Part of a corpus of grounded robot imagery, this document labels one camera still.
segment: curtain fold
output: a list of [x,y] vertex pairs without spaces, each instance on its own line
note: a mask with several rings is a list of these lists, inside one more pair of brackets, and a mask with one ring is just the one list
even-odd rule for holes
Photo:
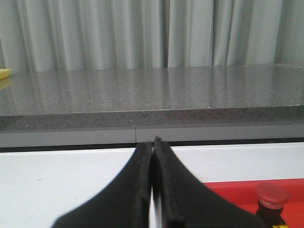
[[0,66],[303,63],[303,8],[302,0],[1,0]]

